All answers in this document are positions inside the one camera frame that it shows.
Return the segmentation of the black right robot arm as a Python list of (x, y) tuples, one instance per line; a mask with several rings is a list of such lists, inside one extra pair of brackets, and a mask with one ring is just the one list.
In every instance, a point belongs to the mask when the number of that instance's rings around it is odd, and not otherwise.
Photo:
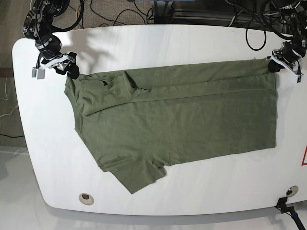
[(33, 78), (44, 79), (46, 69), (54, 69), (57, 74), (67, 75), (72, 79), (79, 77), (77, 54), (62, 53), (62, 42), (54, 33), (71, 31), (79, 24), (83, 17), (84, 1), (80, 1), (80, 13), (73, 25), (67, 28), (52, 25), (54, 18), (62, 15), (69, 3), (68, 0), (35, 0), (30, 4), (22, 32), (26, 38), (35, 40), (35, 47), (39, 51), (36, 65), (32, 68)]

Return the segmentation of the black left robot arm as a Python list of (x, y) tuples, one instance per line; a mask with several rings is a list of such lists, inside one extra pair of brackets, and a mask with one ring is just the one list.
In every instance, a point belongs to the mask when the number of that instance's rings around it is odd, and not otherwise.
[[(269, 72), (279, 72), (285, 69), (294, 76), (295, 83), (300, 83), (303, 77), (302, 59), (307, 54), (307, 2), (305, 0), (264, 0), (258, 12), (248, 10), (252, 19), (260, 24), (264, 32), (273, 32), (283, 39), (279, 49), (272, 51), (266, 59), (269, 62)], [(289, 29), (290, 35), (283, 35), (273, 27), (275, 17), (279, 24)]]

